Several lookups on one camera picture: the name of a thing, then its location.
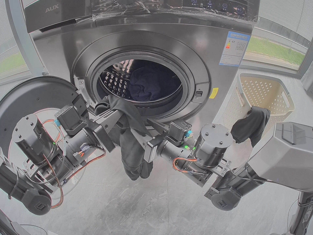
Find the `energy label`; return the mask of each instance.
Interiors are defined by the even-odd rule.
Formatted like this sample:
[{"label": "energy label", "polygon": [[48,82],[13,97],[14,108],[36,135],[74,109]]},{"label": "energy label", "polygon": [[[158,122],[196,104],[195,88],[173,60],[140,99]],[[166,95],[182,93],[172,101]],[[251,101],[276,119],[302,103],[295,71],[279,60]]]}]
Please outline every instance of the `energy label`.
[{"label": "energy label", "polygon": [[219,65],[239,66],[249,40],[249,35],[229,31]]}]

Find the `beige laundry basket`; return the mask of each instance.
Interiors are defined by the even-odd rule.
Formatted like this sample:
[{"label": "beige laundry basket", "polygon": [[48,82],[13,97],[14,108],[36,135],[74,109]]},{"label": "beige laundry basket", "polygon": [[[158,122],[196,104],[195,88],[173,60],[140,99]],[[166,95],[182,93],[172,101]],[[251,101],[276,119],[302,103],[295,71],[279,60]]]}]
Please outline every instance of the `beige laundry basket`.
[{"label": "beige laundry basket", "polygon": [[295,110],[291,96],[280,79],[241,73],[223,114],[225,126],[231,130],[238,119],[245,117],[252,105],[271,111],[263,135],[276,122],[283,122]]}]

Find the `plastic wrap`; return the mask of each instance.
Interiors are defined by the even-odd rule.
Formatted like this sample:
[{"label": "plastic wrap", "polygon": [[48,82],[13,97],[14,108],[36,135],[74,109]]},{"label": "plastic wrap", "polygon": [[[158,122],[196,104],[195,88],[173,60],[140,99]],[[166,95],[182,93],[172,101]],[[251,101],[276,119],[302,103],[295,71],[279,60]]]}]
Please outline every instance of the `plastic wrap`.
[{"label": "plastic wrap", "polygon": [[127,15],[170,13],[218,17],[255,24],[260,0],[137,0],[128,5],[115,0],[91,0],[93,20]]}]

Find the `black cloth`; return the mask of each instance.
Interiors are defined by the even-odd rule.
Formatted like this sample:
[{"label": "black cloth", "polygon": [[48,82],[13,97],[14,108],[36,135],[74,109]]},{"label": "black cloth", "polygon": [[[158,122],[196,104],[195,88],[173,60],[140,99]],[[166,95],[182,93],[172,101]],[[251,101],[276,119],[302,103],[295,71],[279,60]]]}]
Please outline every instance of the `black cloth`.
[{"label": "black cloth", "polygon": [[109,137],[120,146],[126,174],[131,180],[139,177],[148,178],[153,168],[153,162],[148,163],[143,159],[145,151],[131,133],[132,128],[143,136],[149,135],[137,108],[123,98],[109,95],[96,105],[95,114],[99,115],[108,109],[123,113],[118,123],[109,132]]},{"label": "black cloth", "polygon": [[146,102],[165,97],[176,88],[177,79],[172,71],[149,65],[133,71],[128,89],[132,99]]},{"label": "black cloth", "polygon": [[242,143],[250,138],[254,147],[260,141],[270,115],[270,110],[252,106],[246,117],[239,119],[230,131],[236,143]]}]

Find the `washing machine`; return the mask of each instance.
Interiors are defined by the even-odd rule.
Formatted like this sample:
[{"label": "washing machine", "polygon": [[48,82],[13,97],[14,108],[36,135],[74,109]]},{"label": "washing machine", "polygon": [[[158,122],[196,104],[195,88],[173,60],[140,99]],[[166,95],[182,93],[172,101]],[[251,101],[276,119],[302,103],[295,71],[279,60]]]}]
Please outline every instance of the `washing machine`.
[{"label": "washing machine", "polygon": [[[130,100],[143,118],[163,123],[201,113],[200,128],[213,121],[224,101],[259,5],[260,0],[38,0],[25,8],[25,18],[49,74],[75,85],[89,110],[114,94]],[[152,76],[146,83],[154,83],[155,70],[163,78],[162,93],[149,99],[130,93],[132,76],[145,69]]]}]

